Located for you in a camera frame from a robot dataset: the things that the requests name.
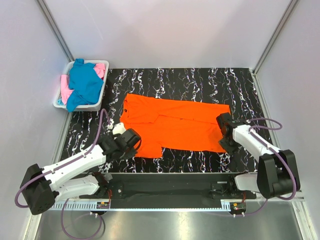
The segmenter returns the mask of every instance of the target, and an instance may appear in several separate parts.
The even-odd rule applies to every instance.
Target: white wall
[[[52,103],[67,59],[36,1],[0,5],[0,239],[17,240],[30,211],[15,193],[27,167],[52,162],[66,117]]]
[[[46,0],[76,58],[253,68],[290,0]]]
[[[258,73],[282,148],[296,156],[302,190],[320,236],[320,1],[300,1]]]

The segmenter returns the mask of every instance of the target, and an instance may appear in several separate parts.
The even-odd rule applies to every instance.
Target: blue cloth
[[[62,106],[62,105],[65,105],[65,104],[62,102],[62,98],[59,98],[58,101],[56,101],[56,102],[58,103],[58,105],[61,105],[61,106]]]
[[[82,58],[74,61],[69,72],[69,88],[74,90],[66,102],[66,109],[73,112],[78,105],[92,105],[99,101],[104,81],[94,70],[95,64],[86,63]]]

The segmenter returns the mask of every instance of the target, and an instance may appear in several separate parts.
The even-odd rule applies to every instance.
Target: orange shirt
[[[162,147],[225,153],[216,117],[229,105],[127,94],[120,121],[141,136],[137,157],[160,158]]]

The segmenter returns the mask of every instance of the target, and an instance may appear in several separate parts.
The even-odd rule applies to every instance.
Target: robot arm
[[[293,192],[293,181],[274,152],[288,165],[294,176],[296,190],[300,190],[296,158],[292,151],[273,146],[254,129],[250,129],[247,121],[233,120],[229,113],[221,114],[216,120],[223,135],[219,143],[229,154],[243,146],[258,161],[257,172],[240,174],[233,179],[238,190],[258,192],[266,199]]]
[[[290,150],[273,146],[259,136],[245,120],[233,120],[229,113],[217,117],[223,138],[220,145],[232,154],[243,146],[258,161],[257,172],[239,174],[230,180],[229,190],[253,191],[261,193],[266,199],[293,192],[293,181],[277,155],[284,159],[294,176],[296,190],[300,189],[300,180],[295,155]],[[43,168],[37,164],[30,166],[23,178],[21,187],[37,176],[48,173],[22,191],[33,215],[50,209],[56,201],[81,195],[104,196],[108,182],[100,173],[72,179],[79,174],[113,160],[129,159],[135,156],[135,146],[141,137],[132,129],[126,130],[123,123],[117,124],[111,134],[107,134],[91,150],[85,149],[68,159]]]
[[[133,129],[125,129],[123,123],[117,124],[111,134],[106,135],[86,154],[91,147],[67,158],[64,161],[39,168],[37,164],[30,166],[23,178],[21,187],[42,173],[51,171],[32,182],[22,191],[24,199],[33,215],[50,209],[56,201],[81,195],[97,197],[105,195],[108,182],[100,173],[72,179],[79,174],[106,162],[129,159],[135,156],[135,145],[141,141]]]

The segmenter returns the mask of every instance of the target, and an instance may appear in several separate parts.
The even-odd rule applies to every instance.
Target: white plastic basket
[[[72,67],[74,66],[74,62],[75,61],[71,61],[67,64],[67,66],[65,67],[64,71],[63,71],[63,75],[69,75],[69,71],[70,69],[72,69]],[[105,65],[105,74],[103,77],[103,85],[101,88],[101,92],[100,92],[100,96],[99,96],[99,101],[96,104],[93,105],[79,105],[76,107],[76,109],[74,110],[74,112],[82,112],[82,111],[86,111],[86,112],[96,112],[99,111],[101,108],[101,103],[102,103],[102,97],[104,95],[104,90],[105,90],[105,86],[106,86],[106,81],[107,81],[107,75],[108,75],[108,69],[109,69],[109,62],[108,61],[104,61],[104,60],[85,60],[84,63],[92,63],[92,64],[104,64]],[[65,109],[67,110],[67,106],[66,105],[59,105],[58,104],[58,100],[61,98],[61,86],[59,87],[59,90],[56,94],[56,97],[54,99],[53,102],[53,106],[55,106],[56,108],[59,109]]]

